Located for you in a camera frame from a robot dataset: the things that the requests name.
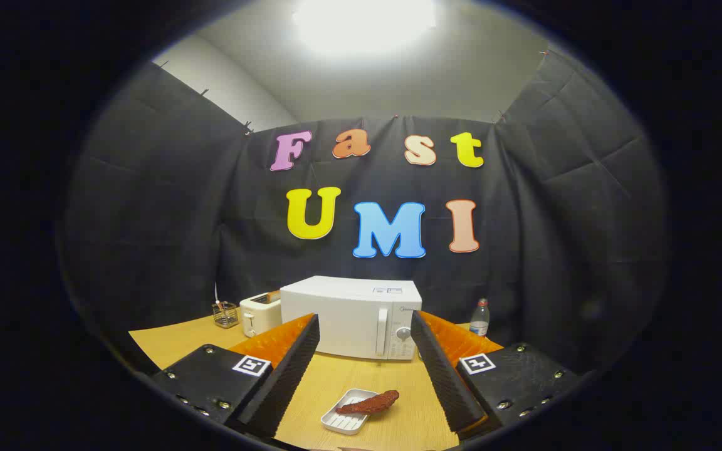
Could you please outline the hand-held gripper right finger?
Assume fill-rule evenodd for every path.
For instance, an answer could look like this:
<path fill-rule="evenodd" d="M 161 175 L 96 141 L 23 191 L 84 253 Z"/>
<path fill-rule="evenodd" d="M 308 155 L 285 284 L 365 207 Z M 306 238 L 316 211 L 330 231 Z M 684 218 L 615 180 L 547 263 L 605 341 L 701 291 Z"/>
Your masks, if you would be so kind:
<path fill-rule="evenodd" d="M 458 436 L 526 422 L 580 381 L 536 346 L 497 345 L 424 311 L 413 313 L 411 337 L 450 431 Z"/>

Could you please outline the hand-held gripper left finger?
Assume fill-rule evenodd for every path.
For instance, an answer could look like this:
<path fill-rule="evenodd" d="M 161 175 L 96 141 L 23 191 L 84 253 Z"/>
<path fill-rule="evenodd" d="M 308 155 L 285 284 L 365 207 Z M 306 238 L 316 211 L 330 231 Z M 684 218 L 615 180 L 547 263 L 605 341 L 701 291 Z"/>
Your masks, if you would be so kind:
<path fill-rule="evenodd" d="M 273 438 L 319 340 L 318 315 L 305 314 L 231 348 L 199 346 L 150 379 L 210 422 Z"/>

